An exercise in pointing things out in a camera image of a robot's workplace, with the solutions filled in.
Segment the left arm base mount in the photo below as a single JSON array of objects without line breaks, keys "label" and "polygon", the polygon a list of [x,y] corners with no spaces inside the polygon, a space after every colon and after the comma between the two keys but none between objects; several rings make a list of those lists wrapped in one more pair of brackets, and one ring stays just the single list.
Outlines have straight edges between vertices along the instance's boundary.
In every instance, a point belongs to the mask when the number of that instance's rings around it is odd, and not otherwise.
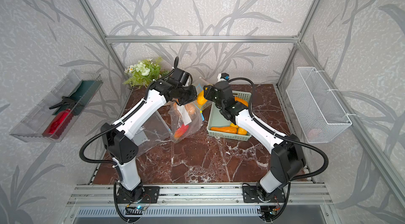
[{"label": "left arm base mount", "polygon": [[118,204],[141,203],[141,204],[156,204],[160,193],[158,186],[143,186],[139,185],[134,190],[130,191],[119,185],[116,194],[116,202]]}]

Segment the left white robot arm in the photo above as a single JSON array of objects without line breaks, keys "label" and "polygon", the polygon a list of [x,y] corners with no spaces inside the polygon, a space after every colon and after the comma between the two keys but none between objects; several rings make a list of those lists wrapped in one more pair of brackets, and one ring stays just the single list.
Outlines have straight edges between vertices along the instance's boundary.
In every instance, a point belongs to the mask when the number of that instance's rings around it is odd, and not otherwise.
[{"label": "left white robot arm", "polygon": [[[133,137],[141,126],[168,102],[178,106],[187,105],[197,99],[195,86],[188,83],[191,75],[178,68],[179,58],[175,58],[172,70],[147,88],[144,97],[122,118],[113,124],[104,124],[101,132],[86,141],[79,151],[79,157],[90,164],[111,164],[119,175],[118,185],[130,202],[139,202],[144,197],[143,185],[138,174],[136,155],[138,145]],[[111,160],[96,160],[85,156],[86,148],[98,138]]]}]

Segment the clear zip-top bag blue zipper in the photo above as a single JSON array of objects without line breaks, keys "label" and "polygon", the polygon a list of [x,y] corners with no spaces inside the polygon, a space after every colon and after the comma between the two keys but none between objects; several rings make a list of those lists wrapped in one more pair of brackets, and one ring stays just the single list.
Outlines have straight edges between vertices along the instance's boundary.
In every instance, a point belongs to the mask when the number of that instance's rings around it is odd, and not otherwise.
[{"label": "clear zip-top bag blue zipper", "polygon": [[[176,103],[171,105],[169,110],[171,118],[171,140],[178,143],[196,133],[202,126],[204,121],[203,106],[197,104],[197,100],[184,106],[179,106]],[[182,125],[189,125],[187,132],[179,140],[174,139],[174,133]]]}]

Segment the orange yellow mango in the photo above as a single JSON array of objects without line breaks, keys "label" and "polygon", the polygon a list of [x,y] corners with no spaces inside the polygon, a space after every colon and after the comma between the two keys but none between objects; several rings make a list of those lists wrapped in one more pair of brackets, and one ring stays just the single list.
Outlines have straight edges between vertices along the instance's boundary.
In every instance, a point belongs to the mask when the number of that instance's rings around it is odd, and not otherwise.
[{"label": "orange yellow mango", "polygon": [[207,102],[207,99],[205,99],[205,97],[204,97],[204,91],[201,91],[197,96],[197,104],[199,106],[203,106],[206,104],[206,102]]}]

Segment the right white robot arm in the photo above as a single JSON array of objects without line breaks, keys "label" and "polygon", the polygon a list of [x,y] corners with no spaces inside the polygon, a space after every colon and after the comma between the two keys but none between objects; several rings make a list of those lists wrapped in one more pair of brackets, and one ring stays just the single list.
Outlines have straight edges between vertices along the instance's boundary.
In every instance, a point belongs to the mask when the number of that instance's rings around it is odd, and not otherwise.
[{"label": "right white robot arm", "polygon": [[[233,96],[231,82],[238,80],[246,81],[252,87],[248,105],[236,101]],[[256,183],[257,194],[262,202],[269,202],[275,191],[282,190],[292,181],[317,176],[327,169],[329,159],[324,151],[301,142],[293,134],[286,135],[275,130],[253,113],[252,102],[255,85],[251,80],[247,78],[230,79],[227,73],[222,73],[216,84],[203,87],[203,94],[206,100],[213,102],[225,119],[250,133],[271,154],[271,167],[268,173]],[[320,154],[323,164],[318,170],[299,175],[298,173],[306,166],[304,148]]]}]

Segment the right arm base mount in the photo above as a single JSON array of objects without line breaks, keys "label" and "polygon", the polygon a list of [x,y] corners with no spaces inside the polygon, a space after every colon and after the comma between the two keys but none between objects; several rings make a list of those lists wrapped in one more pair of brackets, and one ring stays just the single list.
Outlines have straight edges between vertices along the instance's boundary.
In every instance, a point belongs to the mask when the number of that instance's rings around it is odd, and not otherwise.
[{"label": "right arm base mount", "polygon": [[276,188],[273,192],[266,192],[259,184],[253,186],[242,184],[244,203],[284,203],[286,193],[283,189]]}]

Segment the red mango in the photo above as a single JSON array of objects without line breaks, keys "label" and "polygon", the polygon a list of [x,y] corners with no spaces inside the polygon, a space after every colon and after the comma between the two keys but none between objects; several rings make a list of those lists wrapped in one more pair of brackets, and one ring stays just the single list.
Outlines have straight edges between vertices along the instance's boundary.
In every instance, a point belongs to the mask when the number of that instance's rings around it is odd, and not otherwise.
[{"label": "red mango", "polygon": [[179,140],[183,135],[187,132],[189,125],[182,125],[179,129],[177,129],[174,133],[174,139]]}]

